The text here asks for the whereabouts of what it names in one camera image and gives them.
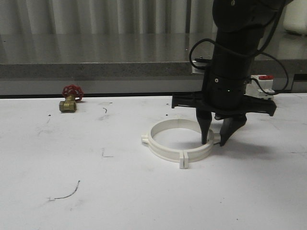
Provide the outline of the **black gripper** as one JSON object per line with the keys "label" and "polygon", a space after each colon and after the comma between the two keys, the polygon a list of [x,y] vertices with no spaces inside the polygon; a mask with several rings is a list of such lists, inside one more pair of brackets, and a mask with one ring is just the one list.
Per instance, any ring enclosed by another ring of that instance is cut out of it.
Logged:
{"label": "black gripper", "polygon": [[207,143],[212,122],[212,113],[224,119],[220,130],[220,146],[247,121],[246,113],[261,113],[273,116],[277,108],[274,101],[245,95],[250,76],[240,79],[225,78],[210,69],[204,73],[202,89],[197,92],[174,93],[172,108],[181,106],[196,108],[196,118],[201,129],[201,143]]}

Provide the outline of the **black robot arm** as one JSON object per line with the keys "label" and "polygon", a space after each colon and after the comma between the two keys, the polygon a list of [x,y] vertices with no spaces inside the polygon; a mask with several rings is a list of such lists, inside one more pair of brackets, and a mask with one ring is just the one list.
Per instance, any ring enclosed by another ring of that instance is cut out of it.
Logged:
{"label": "black robot arm", "polygon": [[286,0],[215,0],[213,19],[217,26],[213,57],[203,67],[199,92],[176,93],[172,106],[192,107],[207,142],[212,119],[222,120],[220,145],[245,125],[247,113],[273,115],[273,101],[246,95],[254,58],[264,53]]}

